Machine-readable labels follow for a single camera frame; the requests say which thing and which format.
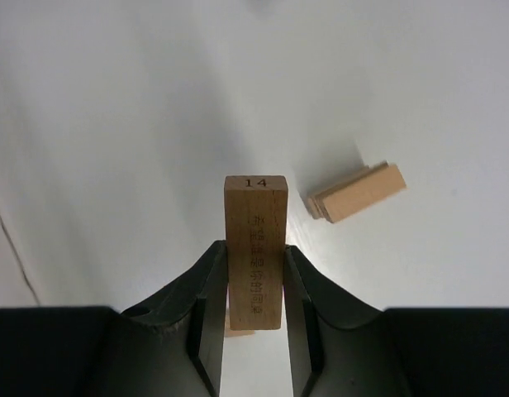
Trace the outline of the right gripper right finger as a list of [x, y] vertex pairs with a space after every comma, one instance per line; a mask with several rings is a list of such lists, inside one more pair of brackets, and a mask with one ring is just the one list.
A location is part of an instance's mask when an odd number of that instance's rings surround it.
[[285, 251], [296, 396], [509, 396], [509, 308], [379, 310]]

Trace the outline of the wood block seven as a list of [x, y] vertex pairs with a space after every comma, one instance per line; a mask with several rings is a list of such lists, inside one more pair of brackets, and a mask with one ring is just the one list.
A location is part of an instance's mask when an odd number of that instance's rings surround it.
[[316, 202], [323, 218], [337, 223], [398, 194], [406, 187], [398, 166], [383, 162], [364, 167], [349, 180], [317, 195]]

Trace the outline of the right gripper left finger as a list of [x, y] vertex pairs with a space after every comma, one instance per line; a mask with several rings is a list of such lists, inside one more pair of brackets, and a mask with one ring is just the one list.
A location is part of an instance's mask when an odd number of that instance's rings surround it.
[[0, 309], [0, 396], [216, 396], [226, 245], [138, 304]]

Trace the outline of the wood block five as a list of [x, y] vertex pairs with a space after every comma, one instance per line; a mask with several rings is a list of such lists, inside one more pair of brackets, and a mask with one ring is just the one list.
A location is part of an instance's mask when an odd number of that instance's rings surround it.
[[325, 215], [321, 211], [321, 196], [327, 194], [331, 190], [340, 189], [342, 186], [351, 184], [354, 180], [364, 177], [365, 175], [371, 174], [376, 170], [382, 169], [389, 166], [387, 161], [383, 161], [374, 166], [365, 165], [361, 169], [353, 171], [342, 178], [339, 178], [336, 182], [325, 184], [320, 189], [309, 193], [307, 196], [307, 207], [314, 219], [325, 218]]

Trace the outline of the wood block four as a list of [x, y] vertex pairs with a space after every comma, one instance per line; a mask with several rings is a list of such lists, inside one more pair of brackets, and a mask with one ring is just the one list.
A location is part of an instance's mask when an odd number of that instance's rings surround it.
[[254, 335], [255, 331], [253, 330], [235, 330], [231, 328], [231, 318], [230, 318], [230, 310], [226, 309], [226, 316], [225, 316], [225, 338], [230, 337], [244, 337], [244, 336], [250, 336]]

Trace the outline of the wood block three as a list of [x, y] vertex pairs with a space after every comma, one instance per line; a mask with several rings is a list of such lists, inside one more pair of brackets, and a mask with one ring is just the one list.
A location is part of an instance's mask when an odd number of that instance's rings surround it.
[[288, 183], [282, 175], [227, 176], [224, 209], [230, 327], [278, 330], [283, 307]]

